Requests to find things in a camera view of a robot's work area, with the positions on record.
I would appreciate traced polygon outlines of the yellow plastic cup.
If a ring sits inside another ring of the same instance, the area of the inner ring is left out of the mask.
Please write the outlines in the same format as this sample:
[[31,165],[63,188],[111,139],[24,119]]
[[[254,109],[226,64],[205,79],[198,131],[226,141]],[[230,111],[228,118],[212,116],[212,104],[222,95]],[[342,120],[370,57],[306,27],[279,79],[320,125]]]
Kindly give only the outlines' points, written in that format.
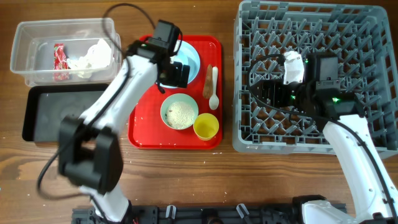
[[197,137],[202,141],[209,141],[216,136],[220,128],[216,116],[210,113],[202,113],[197,116],[193,130]]

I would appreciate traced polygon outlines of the green bowl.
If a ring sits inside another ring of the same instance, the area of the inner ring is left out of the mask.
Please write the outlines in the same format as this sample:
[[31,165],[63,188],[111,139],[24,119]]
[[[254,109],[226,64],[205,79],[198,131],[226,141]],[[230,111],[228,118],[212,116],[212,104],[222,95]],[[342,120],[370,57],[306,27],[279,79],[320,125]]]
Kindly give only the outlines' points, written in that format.
[[176,102],[176,101],[184,101],[184,102],[188,103],[188,104],[194,109],[194,111],[196,112],[195,120],[196,120],[196,118],[197,118],[197,116],[198,116],[198,105],[197,105],[196,101],[195,101],[191,96],[186,95],[186,94],[183,94],[183,93],[176,93],[176,94],[170,95],[168,98],[166,98],[166,99],[163,101],[162,106],[161,106],[161,108],[160,108],[160,115],[161,115],[162,121],[163,121],[169,128],[172,128],[172,127],[168,125],[167,120],[166,120],[166,117],[165,117],[165,114],[166,114],[167,108],[168,108],[172,103],[174,103],[174,102]]

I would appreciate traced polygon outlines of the red snack wrapper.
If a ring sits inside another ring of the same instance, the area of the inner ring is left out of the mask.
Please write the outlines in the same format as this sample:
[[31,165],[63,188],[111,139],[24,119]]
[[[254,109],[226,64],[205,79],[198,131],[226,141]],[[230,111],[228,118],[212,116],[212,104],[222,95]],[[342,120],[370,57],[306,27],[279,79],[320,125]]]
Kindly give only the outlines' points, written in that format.
[[53,63],[55,72],[53,74],[53,79],[55,81],[65,81],[69,79],[69,73],[66,70],[69,69],[67,64],[67,56],[64,52],[64,44],[55,44],[54,45],[54,63]]

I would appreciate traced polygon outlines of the white cooked rice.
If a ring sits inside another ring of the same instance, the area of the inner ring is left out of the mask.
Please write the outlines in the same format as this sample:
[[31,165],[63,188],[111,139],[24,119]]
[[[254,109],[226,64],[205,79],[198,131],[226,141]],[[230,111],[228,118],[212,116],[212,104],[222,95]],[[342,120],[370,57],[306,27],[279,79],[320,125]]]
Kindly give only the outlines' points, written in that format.
[[186,129],[195,120],[196,112],[184,101],[172,103],[166,111],[165,117],[169,126],[174,129]]

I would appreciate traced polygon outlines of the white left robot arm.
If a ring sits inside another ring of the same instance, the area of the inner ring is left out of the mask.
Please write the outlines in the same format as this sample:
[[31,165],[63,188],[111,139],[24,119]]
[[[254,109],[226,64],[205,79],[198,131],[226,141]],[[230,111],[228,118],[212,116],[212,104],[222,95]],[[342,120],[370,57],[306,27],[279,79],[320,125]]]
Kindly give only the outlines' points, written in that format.
[[173,62],[181,30],[160,20],[154,34],[131,44],[119,73],[79,118],[65,118],[59,134],[58,172],[83,194],[105,223],[134,223],[131,201],[119,186],[123,159],[119,133],[143,94],[153,85],[185,88],[189,66]]

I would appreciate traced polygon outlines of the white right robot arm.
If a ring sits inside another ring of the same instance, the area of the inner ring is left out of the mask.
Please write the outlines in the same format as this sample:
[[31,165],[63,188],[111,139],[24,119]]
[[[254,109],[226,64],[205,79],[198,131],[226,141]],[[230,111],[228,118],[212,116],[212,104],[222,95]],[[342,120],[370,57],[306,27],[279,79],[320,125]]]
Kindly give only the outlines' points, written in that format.
[[343,93],[336,54],[301,56],[296,51],[259,57],[248,68],[275,58],[284,68],[281,80],[259,81],[248,90],[259,106],[309,117],[332,146],[354,202],[355,217],[338,210],[320,196],[297,199],[301,223],[397,223],[397,188],[376,151],[354,93]]

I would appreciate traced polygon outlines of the white napkin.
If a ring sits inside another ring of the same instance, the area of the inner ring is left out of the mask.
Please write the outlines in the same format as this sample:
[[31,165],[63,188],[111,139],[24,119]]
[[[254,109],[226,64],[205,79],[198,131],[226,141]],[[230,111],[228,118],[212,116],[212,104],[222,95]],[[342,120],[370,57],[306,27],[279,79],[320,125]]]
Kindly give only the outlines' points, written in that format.
[[113,50],[104,39],[69,42],[65,47],[69,80],[107,80],[113,74]]

